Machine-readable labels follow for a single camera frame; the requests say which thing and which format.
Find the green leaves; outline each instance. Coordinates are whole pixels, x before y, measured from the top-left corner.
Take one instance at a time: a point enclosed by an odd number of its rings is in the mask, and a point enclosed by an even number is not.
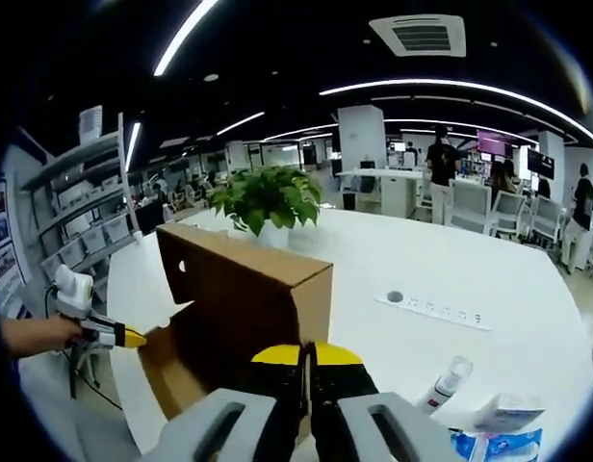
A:
[[[262,231],[262,227],[265,225],[265,213],[260,209],[250,210],[247,213],[244,222],[249,226],[252,233],[256,236],[260,236],[260,231]]]
[[[298,221],[318,220],[320,188],[307,173],[290,167],[263,167],[231,176],[226,188],[218,188],[210,202],[231,217],[235,229],[247,228],[260,235],[265,220],[278,228],[293,228]]]

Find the ceiling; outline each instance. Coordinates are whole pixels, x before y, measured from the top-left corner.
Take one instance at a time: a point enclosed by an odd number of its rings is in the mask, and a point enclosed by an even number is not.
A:
[[[581,2],[569,11],[552,2],[518,7],[518,2],[477,0],[219,0],[161,77],[153,77],[155,66],[199,2],[100,2],[87,26],[43,61],[23,126],[57,155],[78,142],[81,110],[103,105],[105,130],[116,128],[116,114],[124,112],[128,126],[142,123],[133,168],[180,155],[181,146],[160,149],[165,140],[190,137],[185,145],[217,149],[231,140],[262,140],[333,123],[338,108],[355,104],[375,104],[385,118],[457,121],[512,133],[555,128],[567,142],[593,147],[578,127],[490,91],[394,85],[320,96],[324,90],[388,79],[473,82],[538,100],[593,131],[593,89],[585,84],[593,85],[586,41],[590,19]],[[397,58],[369,26],[372,19],[417,13],[461,16],[467,56]],[[213,73],[217,81],[203,80]],[[196,141],[209,136],[210,141]]]

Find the air conditioner vent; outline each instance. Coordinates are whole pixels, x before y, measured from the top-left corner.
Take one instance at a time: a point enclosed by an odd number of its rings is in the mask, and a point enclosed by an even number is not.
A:
[[[370,26],[396,56],[466,56],[463,18],[417,14],[375,19]]]

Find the human hand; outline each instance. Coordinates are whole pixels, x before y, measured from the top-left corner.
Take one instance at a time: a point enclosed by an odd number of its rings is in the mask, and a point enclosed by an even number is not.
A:
[[[47,350],[61,351],[83,338],[83,328],[62,315],[54,315],[44,321],[43,339]]]

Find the white pot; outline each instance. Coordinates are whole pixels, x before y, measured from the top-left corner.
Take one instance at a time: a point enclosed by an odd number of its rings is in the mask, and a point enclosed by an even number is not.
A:
[[[258,243],[264,247],[287,248],[289,233],[290,229],[286,226],[278,228],[267,219],[258,236]]]

